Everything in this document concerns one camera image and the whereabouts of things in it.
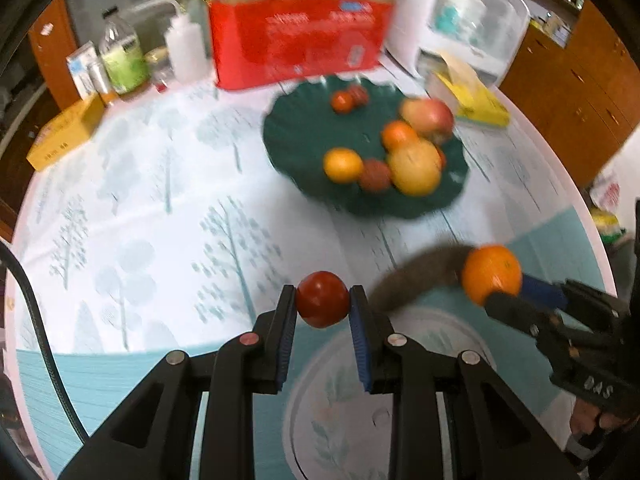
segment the green bottle label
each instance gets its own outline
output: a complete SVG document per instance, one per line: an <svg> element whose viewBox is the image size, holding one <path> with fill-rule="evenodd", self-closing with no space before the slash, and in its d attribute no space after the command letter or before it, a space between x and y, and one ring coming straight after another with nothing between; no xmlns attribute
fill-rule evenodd
<svg viewBox="0 0 640 480"><path fill-rule="evenodd" d="M149 78L145 57L135 36L125 39L103 54L102 61L118 94L135 90Z"/></svg>

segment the red box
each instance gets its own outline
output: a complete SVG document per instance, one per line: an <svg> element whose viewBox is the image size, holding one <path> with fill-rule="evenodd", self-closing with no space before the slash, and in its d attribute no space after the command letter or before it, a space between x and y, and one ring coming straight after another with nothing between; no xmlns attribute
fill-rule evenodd
<svg viewBox="0 0 640 480"><path fill-rule="evenodd" d="M218 87L241 90L378 63L394 7L353 0L209 4Z"/></svg>

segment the yellow package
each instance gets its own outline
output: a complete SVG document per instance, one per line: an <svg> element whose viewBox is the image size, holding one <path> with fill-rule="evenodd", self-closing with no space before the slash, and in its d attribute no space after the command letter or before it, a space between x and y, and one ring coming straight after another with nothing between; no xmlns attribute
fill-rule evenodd
<svg viewBox="0 0 640 480"><path fill-rule="evenodd" d="M446 102L456 117L491 126L508 126L509 111L482 84L476 72L451 54L439 54L447 64L448 73L434 73L429 78L426 86L429 96Z"/></svg>
<svg viewBox="0 0 640 480"><path fill-rule="evenodd" d="M97 93L72 104L42 127L27 154L27 160L36 171L44 170L87 142L103 114L104 104Z"/></svg>

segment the plastic bottle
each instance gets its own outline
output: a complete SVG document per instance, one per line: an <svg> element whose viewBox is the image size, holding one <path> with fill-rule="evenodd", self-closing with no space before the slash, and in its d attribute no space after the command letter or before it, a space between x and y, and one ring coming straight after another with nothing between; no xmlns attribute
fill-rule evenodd
<svg viewBox="0 0 640 480"><path fill-rule="evenodd" d="M106 26L99 49L114 90L126 97L148 86L149 70L136 31L117 13L118 7L112 7L102 14Z"/></svg>
<svg viewBox="0 0 640 480"><path fill-rule="evenodd" d="M202 29L192 23L186 14L171 18L171 27L164 34L169 49L169 60L175 78L183 84L202 79L211 71L204 51Z"/></svg>

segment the tangerine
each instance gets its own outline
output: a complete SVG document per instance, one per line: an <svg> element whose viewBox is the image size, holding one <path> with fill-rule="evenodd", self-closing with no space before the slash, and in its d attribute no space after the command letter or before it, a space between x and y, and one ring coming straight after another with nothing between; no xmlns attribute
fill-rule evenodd
<svg viewBox="0 0 640 480"><path fill-rule="evenodd" d="M404 121L391 121L384 127L380 136L382 145L388 152L420 139L418 133Z"/></svg>
<svg viewBox="0 0 640 480"><path fill-rule="evenodd" d="M440 171L443 171L447 167L447 155L444 154L439 146L436 146L436 150L438 150L438 155L440 155Z"/></svg>
<svg viewBox="0 0 640 480"><path fill-rule="evenodd" d="M364 171L364 163L349 148L332 148L324 154L322 161L324 173L336 184L350 184L359 179Z"/></svg>
<svg viewBox="0 0 640 480"><path fill-rule="evenodd" d="M460 283L471 301L484 306L492 292L518 294L522 288L522 268L506 247L486 245L469 254Z"/></svg>
<svg viewBox="0 0 640 480"><path fill-rule="evenodd" d="M348 114L355 105L353 96L346 90L338 90L331 97L331 108L337 114Z"/></svg>

